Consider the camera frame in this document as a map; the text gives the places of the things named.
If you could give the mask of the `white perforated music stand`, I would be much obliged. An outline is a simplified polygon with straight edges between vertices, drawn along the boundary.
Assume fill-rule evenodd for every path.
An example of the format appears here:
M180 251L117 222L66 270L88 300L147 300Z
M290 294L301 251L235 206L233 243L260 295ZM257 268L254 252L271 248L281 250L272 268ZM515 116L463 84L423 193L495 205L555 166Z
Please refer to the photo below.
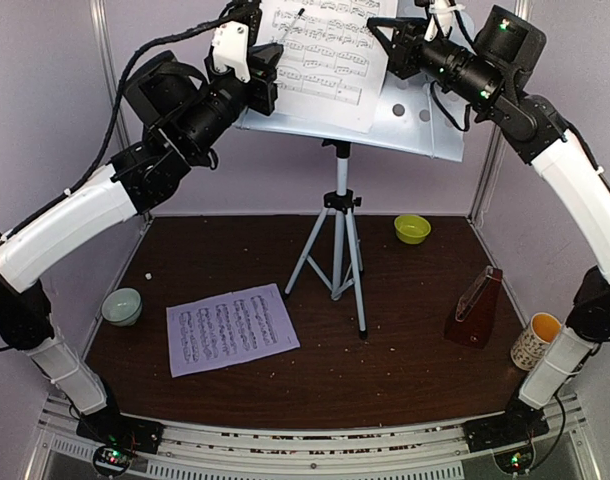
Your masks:
M415 9L409 1L396 2L397 13ZM323 197L323 207L284 292L292 292L303 267L310 265L332 299L339 299L348 289L354 291L359 334L365 337L363 262L355 221L361 199L348 186L351 149L362 144L459 161L463 154L461 134L432 106L427 78L401 80L387 69L374 121L366 133L278 114L276 107L268 117L247 111L238 125L246 130L309 136L334 148L336 187Z

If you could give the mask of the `sheet music page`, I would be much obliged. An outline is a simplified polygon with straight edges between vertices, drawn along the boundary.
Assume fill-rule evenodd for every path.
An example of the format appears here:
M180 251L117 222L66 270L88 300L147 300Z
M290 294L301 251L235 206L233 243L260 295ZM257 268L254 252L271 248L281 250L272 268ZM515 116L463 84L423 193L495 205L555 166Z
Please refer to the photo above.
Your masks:
M360 133L371 129L387 56L367 27L395 16L396 1L261 3L260 43L279 43L276 112Z

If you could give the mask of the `lavender bottom paper sheet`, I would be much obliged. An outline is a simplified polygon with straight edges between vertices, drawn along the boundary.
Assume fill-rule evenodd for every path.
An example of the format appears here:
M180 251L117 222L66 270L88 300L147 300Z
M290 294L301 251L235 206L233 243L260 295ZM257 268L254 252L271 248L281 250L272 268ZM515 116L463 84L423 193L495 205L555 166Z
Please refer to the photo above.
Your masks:
M169 307L166 324L174 378L300 347L274 283Z

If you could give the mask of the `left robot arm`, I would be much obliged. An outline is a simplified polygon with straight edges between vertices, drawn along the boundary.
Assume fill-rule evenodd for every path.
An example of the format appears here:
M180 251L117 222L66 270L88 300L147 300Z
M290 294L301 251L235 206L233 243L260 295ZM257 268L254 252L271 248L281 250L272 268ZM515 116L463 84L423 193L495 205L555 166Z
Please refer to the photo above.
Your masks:
M128 62L116 99L143 126L140 142L118 154L99 154L83 178L22 224L0 233L0 337L24 352L74 404L108 444L129 433L112 409L109 389L51 322L41 276L105 230L171 198L195 167L215 169L215 142L245 110L270 115L277 100L277 66L284 49L258 44L252 21L232 17L198 25L213 32L203 69L179 62L174 36L154 39Z

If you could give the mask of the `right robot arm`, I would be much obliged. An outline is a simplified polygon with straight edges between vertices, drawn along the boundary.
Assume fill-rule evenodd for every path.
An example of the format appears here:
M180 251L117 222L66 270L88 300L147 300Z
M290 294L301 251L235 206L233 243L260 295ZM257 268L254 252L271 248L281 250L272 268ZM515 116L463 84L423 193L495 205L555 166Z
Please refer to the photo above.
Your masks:
M557 194L596 258L561 332L498 419L498 433L515 442L535 426L535 411L610 339L610 187L576 127L545 97L525 91L546 45L541 30L495 5L466 48L443 32L428 35L438 15L459 15L459 6L428 4L426 10L424 18L368 19L388 57L388 71L400 79L424 73L464 99L476 122L497 125L521 160Z

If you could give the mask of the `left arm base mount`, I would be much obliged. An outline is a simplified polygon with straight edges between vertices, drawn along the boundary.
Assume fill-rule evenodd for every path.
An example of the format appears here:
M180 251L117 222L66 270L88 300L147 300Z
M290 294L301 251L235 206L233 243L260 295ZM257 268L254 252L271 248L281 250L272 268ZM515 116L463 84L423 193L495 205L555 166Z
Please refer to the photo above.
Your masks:
M76 428L80 437L117 447L126 452L156 454L164 425L109 410L82 414Z

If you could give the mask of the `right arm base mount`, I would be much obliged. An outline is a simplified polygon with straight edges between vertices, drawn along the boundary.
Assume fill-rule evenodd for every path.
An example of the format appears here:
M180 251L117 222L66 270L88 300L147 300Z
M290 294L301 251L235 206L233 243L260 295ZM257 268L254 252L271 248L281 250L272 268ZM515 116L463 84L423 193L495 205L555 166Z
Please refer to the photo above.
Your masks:
M524 443L549 431L546 420L525 420L507 415L469 420L463 424L464 436L471 453Z

